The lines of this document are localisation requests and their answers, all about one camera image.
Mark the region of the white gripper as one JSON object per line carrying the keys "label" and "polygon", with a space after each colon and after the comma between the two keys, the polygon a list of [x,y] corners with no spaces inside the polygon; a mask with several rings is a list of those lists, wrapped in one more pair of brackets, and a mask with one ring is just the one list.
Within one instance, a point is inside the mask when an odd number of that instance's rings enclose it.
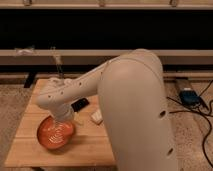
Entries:
{"label": "white gripper", "polygon": [[57,122],[65,122],[74,118],[74,110],[70,106],[60,106],[52,110],[51,113]]}

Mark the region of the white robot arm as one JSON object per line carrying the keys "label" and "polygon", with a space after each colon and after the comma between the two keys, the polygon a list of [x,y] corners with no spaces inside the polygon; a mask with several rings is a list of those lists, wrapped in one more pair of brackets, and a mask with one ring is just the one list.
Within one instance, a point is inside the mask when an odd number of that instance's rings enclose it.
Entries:
{"label": "white robot arm", "polygon": [[118,171],[179,171],[159,57],[136,49],[77,79],[51,78],[37,105],[58,121],[70,103],[97,96]]}

